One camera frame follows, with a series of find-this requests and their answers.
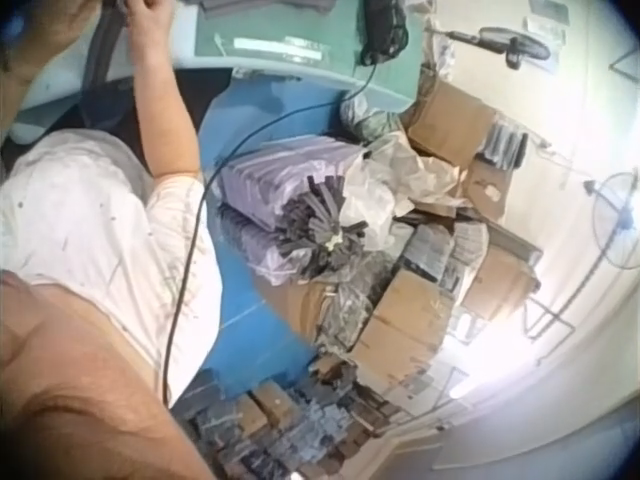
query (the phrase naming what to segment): wall fan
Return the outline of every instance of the wall fan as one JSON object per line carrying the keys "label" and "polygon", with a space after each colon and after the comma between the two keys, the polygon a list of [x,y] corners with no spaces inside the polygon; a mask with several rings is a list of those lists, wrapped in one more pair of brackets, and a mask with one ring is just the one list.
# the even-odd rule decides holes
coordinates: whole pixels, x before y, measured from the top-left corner
{"label": "wall fan", "polygon": [[599,187],[594,181],[584,186],[595,198],[593,235],[604,259],[621,270],[640,268],[638,172],[617,173]]}
{"label": "wall fan", "polygon": [[480,29],[478,35],[469,35],[468,33],[457,31],[427,30],[498,55],[504,54],[506,55],[507,66],[512,70],[520,69],[524,57],[535,60],[548,60],[551,56],[551,50],[543,42],[509,28],[484,27]]}

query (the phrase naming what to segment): cardboard packaging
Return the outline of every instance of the cardboard packaging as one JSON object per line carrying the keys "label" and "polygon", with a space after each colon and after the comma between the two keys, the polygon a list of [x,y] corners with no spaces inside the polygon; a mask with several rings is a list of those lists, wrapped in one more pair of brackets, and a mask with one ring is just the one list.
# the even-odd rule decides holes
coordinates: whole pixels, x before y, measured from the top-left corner
{"label": "cardboard packaging", "polygon": [[236,403],[240,418],[238,423],[245,438],[258,435],[269,427],[267,416],[249,395],[242,395]]}
{"label": "cardboard packaging", "polygon": [[344,363],[344,360],[333,353],[327,353],[309,365],[309,371],[314,372],[319,379],[325,380]]}
{"label": "cardboard packaging", "polygon": [[365,431],[377,430],[389,425],[389,419],[361,402],[355,402],[349,412],[364,427]]}
{"label": "cardboard packaging", "polygon": [[340,460],[333,455],[327,455],[318,462],[318,467],[320,467],[326,475],[337,475],[343,463],[344,462],[340,462]]}
{"label": "cardboard packaging", "polygon": [[490,245],[462,306],[487,321],[506,320],[539,286],[527,262]]}
{"label": "cardboard packaging", "polygon": [[315,342],[316,329],[327,299],[326,292],[331,287],[318,282],[304,285],[288,283],[275,287],[257,275],[253,277],[253,283],[271,309],[289,324],[291,330],[303,340]]}
{"label": "cardboard packaging", "polygon": [[452,299],[437,285],[400,269],[350,356],[397,385],[436,355],[452,309]]}
{"label": "cardboard packaging", "polygon": [[504,216],[512,172],[474,160],[464,174],[462,196],[469,199],[484,218],[500,223]]}
{"label": "cardboard packaging", "polygon": [[438,79],[429,96],[418,99],[405,128],[414,148],[466,170],[495,116],[482,100]]}
{"label": "cardboard packaging", "polygon": [[320,468],[318,465],[314,465],[313,463],[305,463],[304,465],[300,465],[296,471],[300,473],[306,480],[318,480],[320,478],[326,477],[325,471]]}
{"label": "cardboard packaging", "polygon": [[353,442],[343,440],[338,444],[338,450],[347,460],[355,457],[360,451],[360,447]]}
{"label": "cardboard packaging", "polygon": [[271,380],[254,390],[252,397],[273,427],[284,429],[291,426],[300,413],[291,397]]}

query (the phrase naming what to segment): bright light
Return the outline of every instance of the bright light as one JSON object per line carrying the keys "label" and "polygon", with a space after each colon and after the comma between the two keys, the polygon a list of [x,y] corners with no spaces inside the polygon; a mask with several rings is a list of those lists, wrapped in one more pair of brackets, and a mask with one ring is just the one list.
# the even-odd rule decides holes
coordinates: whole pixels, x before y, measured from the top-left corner
{"label": "bright light", "polygon": [[490,325],[469,347],[465,369],[469,378],[453,387],[449,396],[459,399],[478,386],[499,380],[527,363],[533,364],[531,341],[522,335],[519,322]]}
{"label": "bright light", "polygon": [[454,400],[458,400],[464,397],[465,395],[469,394],[472,390],[474,390],[479,385],[480,385],[480,382],[478,382],[477,379],[469,377],[463,380],[462,382],[460,382],[455,387],[453,387],[449,392],[449,396]]}
{"label": "bright light", "polygon": [[461,340],[466,340],[469,335],[469,328],[471,327],[471,315],[463,313],[458,319],[458,325],[456,328],[456,337]]}

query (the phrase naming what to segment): white shirt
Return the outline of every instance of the white shirt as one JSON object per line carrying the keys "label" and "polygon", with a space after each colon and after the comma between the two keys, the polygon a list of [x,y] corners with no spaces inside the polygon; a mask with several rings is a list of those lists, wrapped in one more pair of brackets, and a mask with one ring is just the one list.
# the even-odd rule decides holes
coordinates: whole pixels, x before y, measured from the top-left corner
{"label": "white shirt", "polygon": [[[153,189],[131,150],[106,133],[51,134],[0,188],[0,265],[93,303],[160,374],[203,191],[190,177]],[[172,401],[214,344],[221,294],[205,210],[172,346]]]}

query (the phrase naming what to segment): blue floor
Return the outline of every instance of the blue floor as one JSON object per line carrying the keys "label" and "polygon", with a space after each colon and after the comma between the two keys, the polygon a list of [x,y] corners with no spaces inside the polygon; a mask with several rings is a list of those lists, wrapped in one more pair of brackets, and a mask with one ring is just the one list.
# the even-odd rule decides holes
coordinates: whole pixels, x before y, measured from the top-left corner
{"label": "blue floor", "polygon": [[[328,132],[337,118],[339,97],[338,91],[307,81],[268,76],[233,80],[213,101],[200,128],[203,169],[211,172],[246,135],[299,108],[333,104],[265,129],[240,152],[255,150],[269,140]],[[304,373],[314,351],[271,312],[253,288],[249,268],[217,238],[214,224],[209,222],[224,289],[221,330],[204,367],[218,373],[222,387],[232,397],[270,378],[287,385]]]}

